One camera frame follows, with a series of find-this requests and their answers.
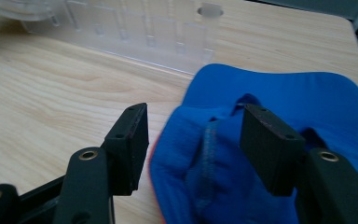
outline blue fabric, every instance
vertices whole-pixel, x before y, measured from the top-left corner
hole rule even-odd
[[[313,130],[358,171],[358,88],[331,73],[263,74],[210,64],[172,113],[150,162],[167,223],[297,223],[294,197],[272,197],[239,148],[244,103]]]

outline table surface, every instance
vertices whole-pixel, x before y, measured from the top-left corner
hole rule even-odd
[[[224,14],[215,63],[334,72],[358,85],[358,43],[348,21],[240,0],[216,3]],[[74,152],[99,146],[122,111],[141,102],[148,103],[152,146],[191,78],[29,35],[18,21],[0,18],[0,183],[23,194],[64,175]],[[147,164],[139,190],[115,197],[117,223],[161,221]]]

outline clear plastic container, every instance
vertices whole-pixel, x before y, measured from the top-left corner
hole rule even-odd
[[[196,73],[213,58],[221,7],[194,0],[40,0],[30,33]]]
[[[41,21],[48,18],[43,0],[0,0],[0,15],[19,21]]]

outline wood grain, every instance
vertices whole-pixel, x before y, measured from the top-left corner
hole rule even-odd
[[[344,19],[216,2],[224,15],[215,63],[271,73],[334,72],[358,84],[358,44]],[[18,21],[0,18],[0,183],[23,194],[63,175],[74,152],[99,146],[122,111],[141,102],[148,103],[153,145],[191,78],[29,35]],[[161,221],[147,164],[140,189],[115,198],[117,223]]]

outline blue cloth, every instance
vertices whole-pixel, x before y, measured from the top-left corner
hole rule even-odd
[[[271,196],[239,148],[236,105],[244,103],[268,108],[299,133],[315,131],[358,171],[358,88],[350,80],[210,64],[194,77],[150,162],[167,223],[297,223],[296,193]]]

